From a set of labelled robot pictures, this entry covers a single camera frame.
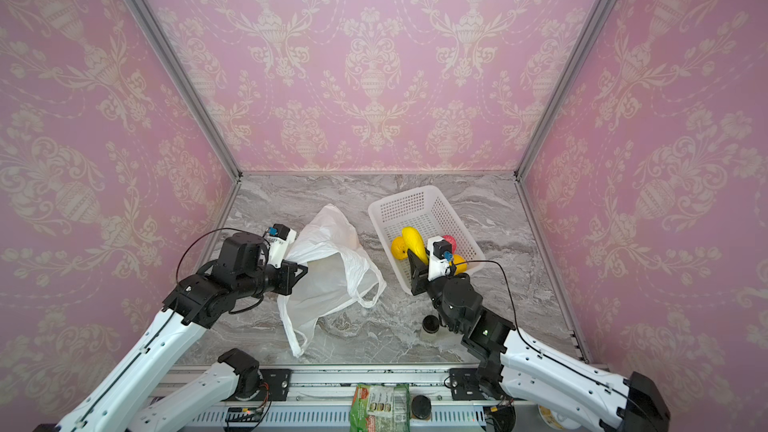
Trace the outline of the yellow toy orange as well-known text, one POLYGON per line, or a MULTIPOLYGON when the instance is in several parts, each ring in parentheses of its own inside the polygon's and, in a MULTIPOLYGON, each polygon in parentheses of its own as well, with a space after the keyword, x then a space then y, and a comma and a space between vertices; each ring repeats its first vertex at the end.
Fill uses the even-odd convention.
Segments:
POLYGON ((393 239, 390 250, 393 258, 397 261, 408 259, 408 246, 402 236, 393 239))

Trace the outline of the yellow toy banana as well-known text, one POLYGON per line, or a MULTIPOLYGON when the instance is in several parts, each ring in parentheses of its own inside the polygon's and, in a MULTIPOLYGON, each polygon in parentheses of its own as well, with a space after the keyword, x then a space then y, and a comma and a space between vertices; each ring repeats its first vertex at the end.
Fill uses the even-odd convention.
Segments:
POLYGON ((423 264, 429 262, 424 240, 419 231, 414 227, 405 227, 401 231, 406 248, 413 252, 423 264))

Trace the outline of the small orange toy fruit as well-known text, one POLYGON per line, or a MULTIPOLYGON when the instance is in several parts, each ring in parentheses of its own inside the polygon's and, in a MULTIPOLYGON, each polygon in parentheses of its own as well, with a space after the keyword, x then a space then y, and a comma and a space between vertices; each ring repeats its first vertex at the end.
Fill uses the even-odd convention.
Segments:
POLYGON ((467 264, 467 261, 462 256, 456 254, 452 258, 451 267, 455 275, 460 275, 467 271, 468 264, 467 264))

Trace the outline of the red toy apple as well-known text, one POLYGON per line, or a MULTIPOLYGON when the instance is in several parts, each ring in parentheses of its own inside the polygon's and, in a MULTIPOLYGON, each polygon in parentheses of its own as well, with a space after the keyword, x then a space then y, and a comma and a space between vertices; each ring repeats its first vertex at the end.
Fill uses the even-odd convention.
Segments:
POLYGON ((444 235, 443 239, 450 244, 451 252, 455 253, 456 252, 456 248, 457 248, 457 243, 456 243, 455 238, 453 236, 451 236, 451 235, 444 235))

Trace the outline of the white plastic bag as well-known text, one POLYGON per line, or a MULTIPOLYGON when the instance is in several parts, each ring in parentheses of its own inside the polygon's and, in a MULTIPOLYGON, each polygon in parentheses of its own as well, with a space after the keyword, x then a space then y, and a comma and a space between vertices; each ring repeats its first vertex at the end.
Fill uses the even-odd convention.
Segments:
POLYGON ((318 320, 352 305, 377 305, 387 284, 359 241, 356 228, 331 204, 298 234, 287 259, 308 267, 277 307, 291 354, 299 358, 314 338, 318 320))

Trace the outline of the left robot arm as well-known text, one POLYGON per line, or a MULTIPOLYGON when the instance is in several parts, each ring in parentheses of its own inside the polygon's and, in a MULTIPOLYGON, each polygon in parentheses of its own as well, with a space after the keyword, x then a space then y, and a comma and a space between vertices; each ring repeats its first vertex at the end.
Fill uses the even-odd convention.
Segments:
POLYGON ((295 230, 275 224, 263 234, 232 229, 217 258, 178 281, 148 329, 78 406, 40 431, 180 431, 226 399, 248 400, 269 391, 259 363, 237 348, 197 379, 154 404, 150 394, 177 360, 240 299, 288 296, 308 268, 287 260, 295 230))

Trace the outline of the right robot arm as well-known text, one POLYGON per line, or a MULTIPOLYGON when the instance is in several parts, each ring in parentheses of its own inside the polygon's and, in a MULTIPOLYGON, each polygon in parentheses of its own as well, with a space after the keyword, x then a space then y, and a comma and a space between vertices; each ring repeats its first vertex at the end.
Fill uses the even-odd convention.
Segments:
POLYGON ((416 254, 408 262, 412 294, 427 294, 439 324, 479 360, 485 394, 533 402, 590 431, 669 430, 671 412, 649 377, 625 378, 565 355, 485 307, 468 274, 431 278, 416 254))

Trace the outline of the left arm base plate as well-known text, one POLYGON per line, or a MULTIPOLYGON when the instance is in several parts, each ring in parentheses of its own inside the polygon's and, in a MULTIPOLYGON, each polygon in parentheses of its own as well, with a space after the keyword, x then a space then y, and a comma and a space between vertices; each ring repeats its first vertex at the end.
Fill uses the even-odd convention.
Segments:
POLYGON ((240 376, 234 397, 240 401, 284 402, 287 399, 292 370, 267 368, 247 371, 240 376))

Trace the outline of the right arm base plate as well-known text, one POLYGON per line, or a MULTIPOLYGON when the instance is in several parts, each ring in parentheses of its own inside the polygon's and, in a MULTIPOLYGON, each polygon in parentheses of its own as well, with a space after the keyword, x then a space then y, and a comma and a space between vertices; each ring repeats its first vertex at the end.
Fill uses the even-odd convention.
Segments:
POLYGON ((450 390, 454 401, 516 400, 502 389, 498 381, 488 377, 485 369, 478 367, 450 368, 444 385, 450 390))

